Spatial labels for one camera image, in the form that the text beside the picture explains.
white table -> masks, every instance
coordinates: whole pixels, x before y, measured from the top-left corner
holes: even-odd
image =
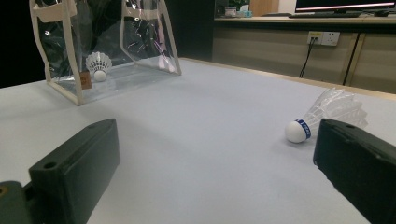
[[[89,223],[367,223],[313,164],[315,140],[284,136],[324,87],[180,64],[182,76],[81,106],[44,81],[1,89],[0,181],[27,184],[34,163],[115,118],[121,164]],[[366,131],[396,145],[393,96],[355,91],[364,92],[355,98],[368,112]]]

monitor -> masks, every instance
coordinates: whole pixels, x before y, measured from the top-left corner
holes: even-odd
[[[366,9],[395,8],[395,1],[389,0],[296,0],[295,12],[347,13]]]

power outlet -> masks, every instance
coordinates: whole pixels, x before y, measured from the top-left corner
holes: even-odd
[[[317,40],[314,42],[315,45],[320,45],[322,42],[322,37],[323,37],[323,32],[321,31],[310,31],[308,33],[308,39],[306,40],[307,44],[312,43],[312,38],[317,38]]]
[[[323,32],[321,45],[337,46],[339,38],[339,32]]]

shuttlecock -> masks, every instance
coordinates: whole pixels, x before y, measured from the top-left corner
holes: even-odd
[[[85,65],[96,81],[105,81],[107,69],[112,66],[111,59],[99,51],[88,55]]]
[[[367,113],[361,109],[362,102],[354,100],[354,94],[327,89],[314,102],[302,119],[290,122],[286,126],[286,138],[293,143],[301,143],[318,134],[322,119],[335,119],[363,129],[367,126]]]

desk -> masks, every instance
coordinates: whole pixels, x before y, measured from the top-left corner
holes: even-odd
[[[35,162],[115,118],[121,164],[89,223],[368,223],[313,164],[315,141],[284,137],[325,87],[180,65],[182,76],[81,106],[44,81],[1,89],[0,181],[27,184]],[[396,145],[395,96],[351,90],[368,112],[366,131]]]
[[[215,19],[212,62],[299,76],[308,52],[308,32],[340,32],[336,47],[318,46],[304,78],[396,93],[396,16],[378,18]]]

